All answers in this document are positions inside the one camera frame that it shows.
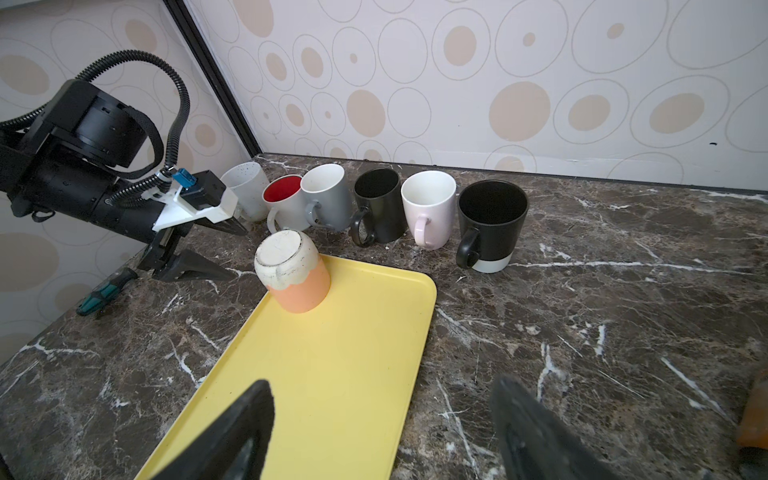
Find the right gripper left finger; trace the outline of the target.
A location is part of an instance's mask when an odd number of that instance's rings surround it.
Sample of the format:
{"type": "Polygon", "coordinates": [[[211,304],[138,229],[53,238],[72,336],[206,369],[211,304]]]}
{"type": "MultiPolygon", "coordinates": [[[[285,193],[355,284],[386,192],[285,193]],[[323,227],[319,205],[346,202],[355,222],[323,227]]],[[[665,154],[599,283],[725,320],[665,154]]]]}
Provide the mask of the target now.
{"type": "Polygon", "coordinates": [[[259,479],[275,422],[270,384],[257,380],[156,479],[259,479]]]}

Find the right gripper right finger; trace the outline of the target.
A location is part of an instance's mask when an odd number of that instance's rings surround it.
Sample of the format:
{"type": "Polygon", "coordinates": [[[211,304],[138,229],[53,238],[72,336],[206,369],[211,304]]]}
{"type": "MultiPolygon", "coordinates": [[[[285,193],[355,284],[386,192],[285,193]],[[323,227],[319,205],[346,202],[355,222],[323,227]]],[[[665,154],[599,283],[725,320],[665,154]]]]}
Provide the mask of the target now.
{"type": "Polygon", "coordinates": [[[494,378],[489,404],[509,479],[618,477],[514,377],[494,378]]]}

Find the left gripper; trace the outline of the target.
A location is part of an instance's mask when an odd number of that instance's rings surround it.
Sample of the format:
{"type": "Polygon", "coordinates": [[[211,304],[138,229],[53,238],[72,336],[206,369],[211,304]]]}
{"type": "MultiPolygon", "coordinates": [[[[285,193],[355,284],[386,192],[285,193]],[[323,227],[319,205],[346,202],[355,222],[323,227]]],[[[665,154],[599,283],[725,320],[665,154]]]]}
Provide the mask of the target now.
{"type": "MultiPolygon", "coordinates": [[[[236,236],[245,236],[248,229],[235,218],[214,223],[207,218],[195,221],[196,225],[236,236]]],[[[144,249],[137,268],[154,271],[152,277],[162,282],[183,282],[193,280],[230,281],[236,275],[223,266],[191,251],[183,250],[174,254],[180,239],[177,227],[159,231],[144,249]]]]}

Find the white speckled mug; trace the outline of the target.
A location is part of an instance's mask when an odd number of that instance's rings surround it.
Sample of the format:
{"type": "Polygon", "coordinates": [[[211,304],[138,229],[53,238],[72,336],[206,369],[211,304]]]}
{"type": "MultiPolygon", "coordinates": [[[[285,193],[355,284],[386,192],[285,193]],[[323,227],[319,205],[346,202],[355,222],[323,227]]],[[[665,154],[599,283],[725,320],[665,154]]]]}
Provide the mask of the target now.
{"type": "Polygon", "coordinates": [[[237,196],[241,219],[260,222],[267,218],[269,207],[263,200],[263,192],[270,180],[259,163],[249,161],[236,165],[225,172],[221,180],[237,196]]]}

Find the cream and peach mug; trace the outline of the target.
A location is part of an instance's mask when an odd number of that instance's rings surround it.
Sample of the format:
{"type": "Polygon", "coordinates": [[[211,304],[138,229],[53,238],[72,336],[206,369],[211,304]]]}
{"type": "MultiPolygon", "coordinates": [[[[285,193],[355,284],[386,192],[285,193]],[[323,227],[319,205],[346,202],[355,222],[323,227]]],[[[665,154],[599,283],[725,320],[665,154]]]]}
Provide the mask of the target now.
{"type": "Polygon", "coordinates": [[[261,283],[290,313],[314,309],[331,287],[330,274],[314,242],[295,230],[279,231],[262,241],[254,268],[261,283]]]}

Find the white mug red inside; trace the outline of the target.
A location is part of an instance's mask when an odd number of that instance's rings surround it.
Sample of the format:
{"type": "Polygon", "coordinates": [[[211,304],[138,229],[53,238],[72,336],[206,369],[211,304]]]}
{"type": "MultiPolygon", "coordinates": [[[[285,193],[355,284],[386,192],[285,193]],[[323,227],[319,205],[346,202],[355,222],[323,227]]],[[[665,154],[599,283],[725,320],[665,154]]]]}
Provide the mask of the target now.
{"type": "Polygon", "coordinates": [[[301,175],[285,175],[272,181],[263,191],[268,207],[267,227],[271,234],[281,230],[305,231],[307,200],[301,188],[301,175]]]}

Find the grey mug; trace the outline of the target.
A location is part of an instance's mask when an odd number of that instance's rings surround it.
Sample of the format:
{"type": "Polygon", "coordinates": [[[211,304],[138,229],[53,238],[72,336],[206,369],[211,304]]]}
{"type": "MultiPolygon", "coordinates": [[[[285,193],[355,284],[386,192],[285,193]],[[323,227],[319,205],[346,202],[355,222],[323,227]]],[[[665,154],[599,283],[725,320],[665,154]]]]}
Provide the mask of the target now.
{"type": "Polygon", "coordinates": [[[353,216],[352,195],[344,168],[324,164],[308,171],[300,182],[306,200],[304,215],[310,226],[345,231],[353,216]]]}

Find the pink mug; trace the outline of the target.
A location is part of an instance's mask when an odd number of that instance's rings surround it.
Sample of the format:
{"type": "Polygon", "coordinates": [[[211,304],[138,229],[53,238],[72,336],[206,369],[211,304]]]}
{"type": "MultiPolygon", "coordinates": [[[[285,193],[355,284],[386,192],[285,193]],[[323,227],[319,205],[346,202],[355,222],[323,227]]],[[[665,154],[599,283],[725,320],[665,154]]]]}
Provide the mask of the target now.
{"type": "Polygon", "coordinates": [[[419,247],[436,250],[448,242],[456,190],[455,179],[437,170],[413,174],[403,183],[401,197],[408,229],[419,247]]]}

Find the black mug white base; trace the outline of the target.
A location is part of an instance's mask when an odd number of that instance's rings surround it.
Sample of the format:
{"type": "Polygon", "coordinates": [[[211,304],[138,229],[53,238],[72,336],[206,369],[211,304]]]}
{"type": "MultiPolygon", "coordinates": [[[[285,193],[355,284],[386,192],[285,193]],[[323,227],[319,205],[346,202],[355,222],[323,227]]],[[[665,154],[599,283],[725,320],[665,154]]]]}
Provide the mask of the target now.
{"type": "Polygon", "coordinates": [[[528,213],[526,193],[510,182],[482,180],[460,193],[457,206],[457,265],[486,274],[502,271],[511,261],[528,213]]]}

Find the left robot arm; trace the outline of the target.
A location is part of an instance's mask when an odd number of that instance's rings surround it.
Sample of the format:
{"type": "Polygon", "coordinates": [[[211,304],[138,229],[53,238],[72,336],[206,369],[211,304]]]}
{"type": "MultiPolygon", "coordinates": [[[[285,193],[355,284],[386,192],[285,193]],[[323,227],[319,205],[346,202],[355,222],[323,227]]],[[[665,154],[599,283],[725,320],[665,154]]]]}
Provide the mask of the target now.
{"type": "Polygon", "coordinates": [[[195,225],[244,235],[237,196],[212,171],[177,165],[190,97],[181,76],[141,50],[106,55],[66,81],[45,105],[1,124],[1,190],[17,217],[76,218],[144,244],[140,270],[163,282],[227,281],[234,273],[192,250],[195,225]],[[167,136],[95,80],[128,62],[152,64],[173,82],[179,108],[167,136]]]}

